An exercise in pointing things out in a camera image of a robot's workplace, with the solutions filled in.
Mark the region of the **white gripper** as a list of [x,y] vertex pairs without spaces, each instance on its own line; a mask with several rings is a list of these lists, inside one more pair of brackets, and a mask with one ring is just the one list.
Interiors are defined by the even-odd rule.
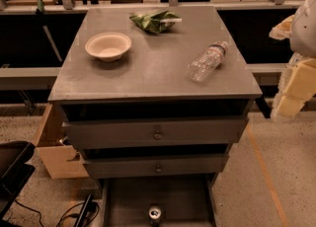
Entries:
[[[285,18],[274,26],[269,37],[290,38],[294,16]],[[282,71],[278,92],[273,101],[272,118],[293,118],[316,94],[316,59],[294,52]]]

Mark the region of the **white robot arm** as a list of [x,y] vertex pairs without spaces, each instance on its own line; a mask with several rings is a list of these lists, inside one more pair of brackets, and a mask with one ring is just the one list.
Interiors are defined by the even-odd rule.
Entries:
[[272,118],[295,117],[316,94],[316,1],[306,0],[294,15],[272,28],[269,36],[288,38],[293,54],[281,72]]

